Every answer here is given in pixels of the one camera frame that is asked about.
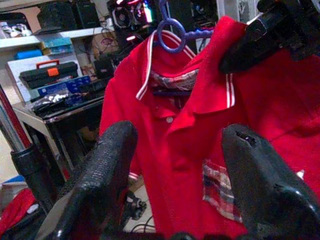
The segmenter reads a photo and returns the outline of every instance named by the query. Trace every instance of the metal pole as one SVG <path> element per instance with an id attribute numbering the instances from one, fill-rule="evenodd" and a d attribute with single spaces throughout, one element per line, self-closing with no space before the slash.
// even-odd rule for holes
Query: metal pole
<path id="1" fill-rule="evenodd" d="M 29 141 L 1 85 L 0 130 L 12 149 L 11 157 L 17 172 L 24 177 L 44 212 L 49 213 L 57 197 L 56 186 L 43 156 Z"/>
<path id="2" fill-rule="evenodd" d="M 0 130 L 12 151 L 20 152 L 31 143 L 24 132 L 3 88 L 0 85 Z"/>

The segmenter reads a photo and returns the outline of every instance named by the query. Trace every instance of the plaid fabric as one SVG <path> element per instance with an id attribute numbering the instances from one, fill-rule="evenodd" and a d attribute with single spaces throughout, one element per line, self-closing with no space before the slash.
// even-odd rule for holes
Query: plaid fabric
<path id="1" fill-rule="evenodd" d="M 209 202 L 225 218 L 242 223 L 231 190 L 230 179 L 225 167 L 212 163 L 210 159 L 203 162 L 203 200 Z"/>
<path id="2" fill-rule="evenodd" d="M 165 87 L 167 89 L 178 89 L 180 91 L 191 91 L 196 83 L 199 69 L 175 77 L 165 77 L 151 71 L 150 76 L 154 79 L 153 87 Z"/>

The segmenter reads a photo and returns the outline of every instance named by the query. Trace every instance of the black toolbox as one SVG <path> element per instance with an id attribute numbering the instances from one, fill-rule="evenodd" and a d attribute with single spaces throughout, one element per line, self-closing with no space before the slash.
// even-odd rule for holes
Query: black toolbox
<path id="1" fill-rule="evenodd" d="M 56 63 L 54 66 L 40 68 L 41 65 Z M 36 64 L 35 70 L 23 71 L 20 79 L 30 89 L 36 89 L 48 84 L 54 84 L 57 80 L 70 76 L 78 77 L 78 65 L 71 62 L 60 64 L 58 59 L 43 61 Z"/>

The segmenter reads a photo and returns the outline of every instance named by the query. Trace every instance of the red fabric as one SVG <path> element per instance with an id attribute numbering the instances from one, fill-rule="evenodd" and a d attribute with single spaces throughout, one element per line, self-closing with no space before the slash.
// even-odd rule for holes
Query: red fabric
<path id="1" fill-rule="evenodd" d="M 305 182 L 320 196 L 320 60 L 293 62 L 282 50 L 234 74 L 232 83 L 218 64 L 244 31 L 243 24 L 222 18 L 209 45 L 192 60 L 185 52 L 153 48 L 151 69 L 158 74 L 172 77 L 199 69 L 182 110 L 170 98 L 154 96 L 150 87 L 136 99 L 148 73 L 147 40 L 122 61 L 106 88 L 100 134 L 121 120 L 136 126 L 131 171 L 142 173 L 156 230 L 166 237 L 183 231 L 198 239 L 209 233 L 234 238 L 245 232 L 203 200 L 204 160 L 225 166 L 221 137 L 229 124 L 248 125 L 266 137 L 295 172 L 305 171 Z"/>
<path id="2" fill-rule="evenodd" d="M 12 226 L 20 222 L 27 210 L 36 202 L 29 188 L 21 190 L 4 209 L 0 219 L 0 238 Z"/>

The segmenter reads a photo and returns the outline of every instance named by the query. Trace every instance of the shelf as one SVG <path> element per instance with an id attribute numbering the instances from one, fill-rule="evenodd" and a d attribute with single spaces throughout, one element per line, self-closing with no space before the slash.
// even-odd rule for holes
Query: shelf
<path id="1" fill-rule="evenodd" d="M 73 31 L 61 31 L 54 34 L 39 35 L 39 36 L 22 36 L 16 38 L 0 39 L 0 52 L 11 51 L 20 47 L 27 47 L 39 44 L 49 38 L 71 38 L 78 39 L 88 36 L 100 34 L 102 27 L 87 28 Z"/>
<path id="2" fill-rule="evenodd" d="M 0 0 L 0 12 L 11 11 L 17 8 L 31 7 L 51 1 L 52 0 Z"/>

